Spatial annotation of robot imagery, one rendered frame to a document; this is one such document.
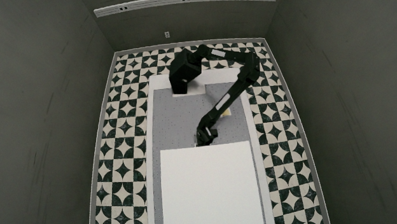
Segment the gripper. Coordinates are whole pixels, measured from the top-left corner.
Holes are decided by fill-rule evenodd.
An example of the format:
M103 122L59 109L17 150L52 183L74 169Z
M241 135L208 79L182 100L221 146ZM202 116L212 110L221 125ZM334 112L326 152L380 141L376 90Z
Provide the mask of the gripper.
M204 145L204 142L201 140L200 136L197 134L197 143L198 145Z

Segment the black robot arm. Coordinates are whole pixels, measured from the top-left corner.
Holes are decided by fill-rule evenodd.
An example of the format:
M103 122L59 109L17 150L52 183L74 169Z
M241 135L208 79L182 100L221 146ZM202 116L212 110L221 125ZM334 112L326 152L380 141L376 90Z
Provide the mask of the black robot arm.
M226 111L226 109L240 96L247 87L253 85L260 77L260 57L254 52L236 52L231 50L222 50L210 48L206 45L199 45L196 52L187 53L187 61L189 64L201 66L202 59L222 59L232 62L245 64L244 68L237 75L237 81L231 86L227 93L218 101L218 103L204 115L197 127L197 134L200 136L205 145L213 142L218 137L217 129L210 128L216 123L218 118Z

